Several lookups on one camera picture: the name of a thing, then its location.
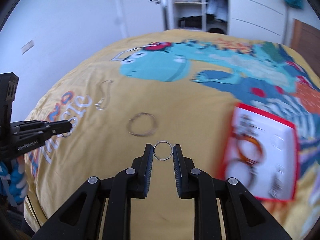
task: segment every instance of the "yellow bedsheet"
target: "yellow bedsheet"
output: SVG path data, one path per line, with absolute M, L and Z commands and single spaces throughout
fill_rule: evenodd
M 270 49 L 272 44 L 263 43 L 265 47 L 257 44 L 262 43 L 220 34 L 171 30 L 113 43 L 66 74 L 28 116 L 29 120 L 46 121 L 74 118 L 76 124 L 70 136 L 55 136 L 45 147 L 25 157 L 31 203 L 26 201 L 24 216 L 31 228 L 37 231 L 90 176 L 105 179 L 130 167 L 135 157 L 142 156 L 147 143 L 154 145 L 166 140 L 172 145 L 180 144 L 184 156 L 192 158 L 196 167 L 214 176 L 219 168 L 232 110 L 239 100 L 223 89 L 205 85 L 204 78 L 210 79 L 206 80 L 207 83 L 220 86 L 217 79 L 224 78 L 223 73 L 229 73 L 227 78 L 231 77 L 229 83 L 233 84 L 247 82 L 253 75 L 259 82 L 264 81 L 268 86 L 272 84 L 280 94 L 287 93 L 296 98 L 300 96 L 298 85 L 302 90 L 312 89 L 306 87 L 309 81 L 303 77 L 294 83 L 290 78 L 287 82 L 283 78 L 273 78 L 272 68 L 277 66 L 272 64 L 284 64 L 279 63 L 281 60 L 275 55 L 278 47 L 274 45 L 275 48 Z M 118 56 L 123 61 L 111 61 L 120 52 L 133 48 L 137 49 Z M 270 55 L 271 60 L 261 62 L 266 68 L 258 65 L 256 71 L 254 63 L 246 61 L 248 58 L 239 62 L 238 58 L 243 55 L 256 60 L 259 48 Z M 294 59 L 296 66 L 292 68 L 302 67 L 313 85 L 319 87 L 319 78 L 303 58 L 292 49 L 283 48 Z M 216 56 L 213 53 L 208 54 L 208 61 L 197 60 L 207 49 L 230 54 Z M 150 57 L 154 52 L 157 56 L 141 61 L 142 57 Z M 290 61 L 283 55 L 281 57 L 283 61 Z M 215 64 L 219 61 L 240 68 Z M 286 77 L 284 71 L 279 71 L 280 77 Z M 259 87 L 250 88 L 249 93 L 268 97 Z M 104 110 L 97 110 L 95 104 L 99 101 L 102 102 L 98 107 L 105 107 Z M 260 107 L 263 109 L 266 104 L 260 104 Z M 156 118 L 157 130 L 149 137 L 137 137 L 127 131 L 129 119 L 140 112 Z M 132 129 L 143 133 L 151 126 L 148 117 L 140 117 Z M 312 138 L 309 134 L 312 132 L 304 133 L 307 139 Z M 295 201 L 276 206 L 265 203 L 293 239 L 300 239 L 307 233 L 315 222 L 314 217 L 319 215 L 319 200 L 311 204 L 309 201 L 318 171 L 315 163 L 304 173 L 298 182 Z M 154 159 L 148 197 L 132 200 L 132 240 L 192 239 L 193 217 L 193 201 L 181 200 L 177 196 L 172 160 Z

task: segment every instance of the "white door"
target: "white door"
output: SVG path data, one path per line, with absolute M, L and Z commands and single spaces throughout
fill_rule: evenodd
M 164 31 L 160 0 L 122 0 L 123 14 L 130 37 Z

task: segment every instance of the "white wall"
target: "white wall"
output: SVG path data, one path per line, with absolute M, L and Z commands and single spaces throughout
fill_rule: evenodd
M 12 122 L 24 120 L 68 71 L 121 39 L 121 22 L 115 0 L 20 0 L 0 32 L 0 73 L 20 78 Z
M 286 46 L 290 46 L 291 44 L 294 19 L 309 24 L 320 30 L 320 20 L 307 0 L 303 0 L 303 9 L 288 7 L 288 24 L 286 37 L 284 40 L 284 44 Z

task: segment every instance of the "bed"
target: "bed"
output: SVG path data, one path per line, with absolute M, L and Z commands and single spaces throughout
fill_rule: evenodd
M 319 87 L 298 53 L 270 42 L 170 30 L 113 43 L 59 80 L 28 116 L 72 119 L 73 128 L 25 155 L 24 217 L 37 231 L 87 178 L 113 177 L 147 143 L 180 144 L 196 167 L 215 176 L 234 105 L 242 101 L 297 127 L 295 200 L 263 204 L 293 239 L 303 239 L 320 215 Z M 128 128 L 139 113 L 149 115 Z M 133 240 L 193 238 L 193 201 L 178 198 L 171 160 L 154 160 L 148 198 L 133 199 L 131 214 Z

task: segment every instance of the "red dot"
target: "red dot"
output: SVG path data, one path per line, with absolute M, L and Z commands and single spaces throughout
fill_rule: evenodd
M 266 93 L 260 88 L 251 88 L 251 93 L 255 94 L 258 97 L 266 97 Z
M 275 86 L 275 88 L 276 88 L 276 90 L 277 90 L 280 94 L 283 94 L 283 93 L 284 93 L 284 91 L 283 91 L 283 89 L 282 89 L 281 87 Z

